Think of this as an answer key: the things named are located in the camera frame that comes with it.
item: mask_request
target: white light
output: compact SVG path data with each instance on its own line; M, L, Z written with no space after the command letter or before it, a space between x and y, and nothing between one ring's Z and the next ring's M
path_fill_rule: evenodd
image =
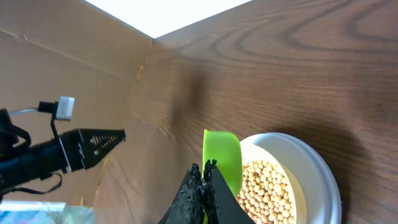
M250 0L86 0L152 38Z

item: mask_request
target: wood grain surface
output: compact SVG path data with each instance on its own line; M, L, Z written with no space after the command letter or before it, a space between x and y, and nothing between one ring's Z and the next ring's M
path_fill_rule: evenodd
M203 130L282 132L338 183L343 223L398 221L398 1L252 1L156 40L98 223L157 223Z

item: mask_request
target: white connector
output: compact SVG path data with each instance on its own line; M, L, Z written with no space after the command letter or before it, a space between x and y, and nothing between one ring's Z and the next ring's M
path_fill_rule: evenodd
M75 99L69 96L61 96L58 101L57 113L55 114L55 119L57 120L71 120L73 113L73 105L75 104Z

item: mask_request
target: cardboard wall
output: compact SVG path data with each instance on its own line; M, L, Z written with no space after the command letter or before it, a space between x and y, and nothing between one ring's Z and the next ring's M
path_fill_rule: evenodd
M132 86L151 39L78 0L0 1L0 107L9 111L75 97L73 128L119 129ZM52 137L50 116L13 116L33 144ZM61 189L37 196L10 193L6 200L46 200L92 205L103 162L64 175ZM35 180L24 187L49 189L58 180Z

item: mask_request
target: green plastic cup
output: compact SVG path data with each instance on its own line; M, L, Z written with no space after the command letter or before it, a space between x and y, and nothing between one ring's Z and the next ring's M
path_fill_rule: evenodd
M203 138L203 169L207 160L217 160L217 167L234 196L243 180L242 152L239 139L226 131L207 131Z

